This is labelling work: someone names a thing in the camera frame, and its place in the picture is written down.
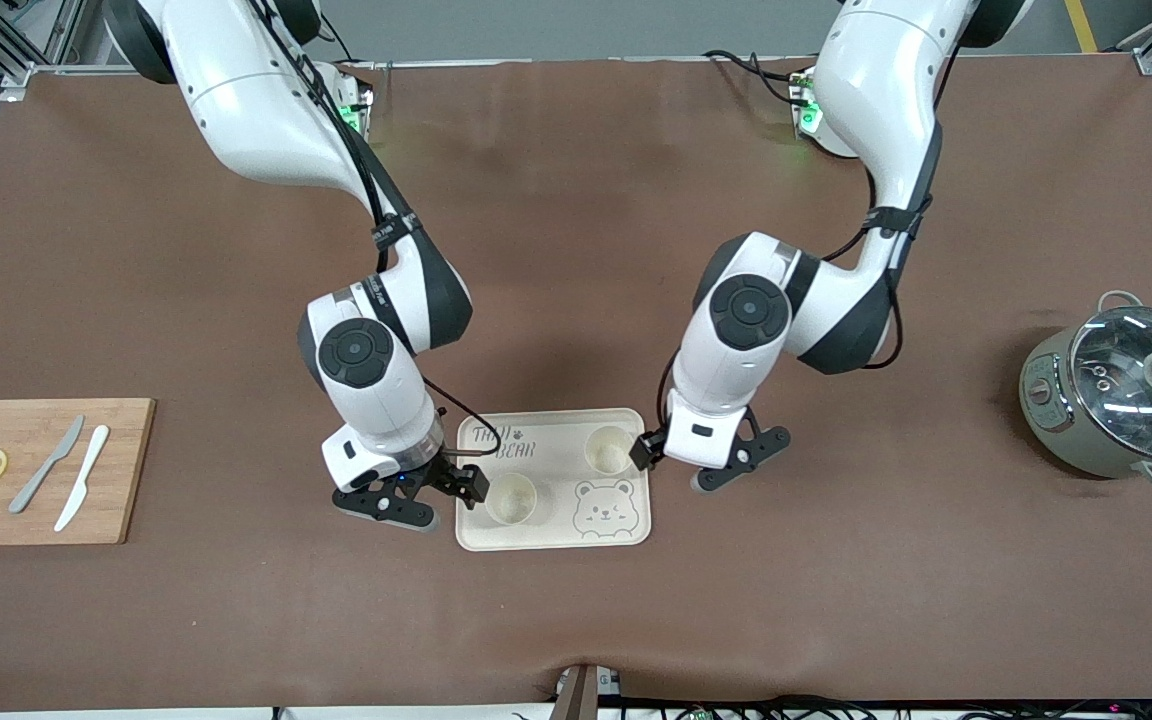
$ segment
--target bear face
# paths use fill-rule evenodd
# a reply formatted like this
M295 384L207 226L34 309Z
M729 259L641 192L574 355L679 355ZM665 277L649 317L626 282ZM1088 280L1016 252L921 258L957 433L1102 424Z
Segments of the bear face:
M634 506L634 484L617 480L611 486L583 482L576 486L576 516L573 524L581 537L616 537L634 533L639 526L639 509Z

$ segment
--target knife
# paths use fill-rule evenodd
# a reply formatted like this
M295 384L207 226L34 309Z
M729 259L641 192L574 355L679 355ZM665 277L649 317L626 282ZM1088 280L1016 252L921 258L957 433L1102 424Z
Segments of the knife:
M91 475L92 465L96 464L96 456L100 455L101 447L105 447L105 439L109 437L109 425L96 425L92 430L91 442L88 442L88 455L83 457L83 467L78 470L78 479L74 480L74 488L69 491L69 500L65 501L65 509L60 511L55 532L65 530L65 525L74 520L83 501L88 500L88 475Z
M29 506L29 501L33 500L33 493L38 492L38 486L41 486L41 479L46 478L47 473L50 473L51 467L60 460L65 460L65 456L69 455L69 450L73 450L74 444L78 441L78 433L83 430L84 419L82 415L74 418L74 424L69 425L69 429L65 432L65 437L60 438L60 445L56 446L56 449L51 452L51 456L41 464L41 468L38 468L37 473L33 473L33 477L29 478L29 483L23 488L20 488L17 495L12 499L8 511L18 514L18 511L23 511Z

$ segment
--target cup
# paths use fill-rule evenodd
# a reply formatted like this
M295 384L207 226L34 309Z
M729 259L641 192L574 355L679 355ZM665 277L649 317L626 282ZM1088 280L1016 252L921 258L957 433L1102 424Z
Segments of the cup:
M503 473L492 478L488 498L484 501L492 520L502 525L517 525L536 511L536 486L525 475Z
M585 461L599 473L622 473L630 465L631 447L634 447L634 435L614 425L607 425L589 434L585 441Z

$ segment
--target gray floor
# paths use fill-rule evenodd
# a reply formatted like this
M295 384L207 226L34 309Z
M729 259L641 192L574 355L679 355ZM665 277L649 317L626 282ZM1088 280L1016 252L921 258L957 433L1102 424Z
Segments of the gray floor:
M808 55L819 50L836 0L321 0L353 54L366 60L577 60L699 55L705 50ZM1152 0L1085 0L1097 47L1152 20ZM343 53L314 41L311 54ZM1078 53L1062 0L1036 0L988 53Z

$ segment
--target table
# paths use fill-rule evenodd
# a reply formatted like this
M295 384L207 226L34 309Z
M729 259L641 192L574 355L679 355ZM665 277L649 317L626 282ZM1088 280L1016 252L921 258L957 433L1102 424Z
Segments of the table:
M719 243L823 253L867 209L729 65L372 78L476 304L420 367L482 411L650 416ZM941 119L895 366L783 359L755 407L790 449L713 497L660 465L641 546L468 553L329 506L294 333L370 272L364 211L234 176L176 88L35 77L0 108L0 397L159 406L124 546L0 548L0 710L526 702L575 662L675 698L1152 697L1152 487L1055 464L1014 396L1101 291L1152 302L1152 78L964 58Z

